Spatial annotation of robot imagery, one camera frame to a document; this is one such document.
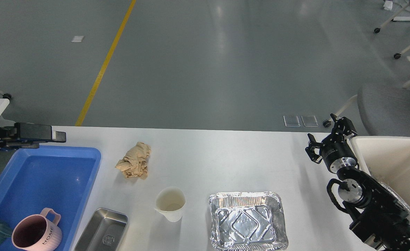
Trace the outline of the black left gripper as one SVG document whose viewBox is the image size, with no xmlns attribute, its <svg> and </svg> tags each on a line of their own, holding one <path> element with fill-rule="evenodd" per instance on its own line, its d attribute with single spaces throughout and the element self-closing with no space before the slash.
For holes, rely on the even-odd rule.
<svg viewBox="0 0 410 251">
<path fill-rule="evenodd" d="M 8 151 L 8 148 L 38 149 L 40 143 L 65 143 L 66 141 L 65 132 L 55 131 L 52 126 L 46 124 L 16 122 L 10 131 L 6 127 L 0 127 L 1 151 Z"/>
</svg>

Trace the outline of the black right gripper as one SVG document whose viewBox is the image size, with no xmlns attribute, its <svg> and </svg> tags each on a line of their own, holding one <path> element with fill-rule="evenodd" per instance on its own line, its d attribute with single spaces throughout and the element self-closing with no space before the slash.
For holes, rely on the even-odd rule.
<svg viewBox="0 0 410 251">
<path fill-rule="evenodd" d="M 357 158 L 345 140 L 358 134 L 350 119 L 345 116 L 340 118 L 333 113 L 330 116 L 334 122 L 334 127 L 330 133 L 333 142 L 324 146 L 323 143 L 317 142 L 312 134 L 308 133 L 309 142 L 305 152 L 312 162 L 320 164 L 323 160 L 330 173 L 337 173 L 342 167 L 357 166 Z M 321 154 L 317 154 L 316 149 L 321 149 Z"/>
</svg>

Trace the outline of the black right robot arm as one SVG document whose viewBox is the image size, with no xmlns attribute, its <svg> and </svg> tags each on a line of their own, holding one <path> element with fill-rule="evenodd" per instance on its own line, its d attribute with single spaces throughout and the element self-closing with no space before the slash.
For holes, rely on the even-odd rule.
<svg viewBox="0 0 410 251">
<path fill-rule="evenodd" d="M 347 213 L 349 229 L 366 245 L 378 250 L 410 251 L 409 211 L 371 175 L 360 170 L 348 139 L 357 131 L 348 118 L 331 113 L 334 126 L 321 142 L 308 134 L 305 151 L 319 164 L 323 161 L 330 173 L 337 175 L 326 187 L 335 207 Z"/>
</svg>

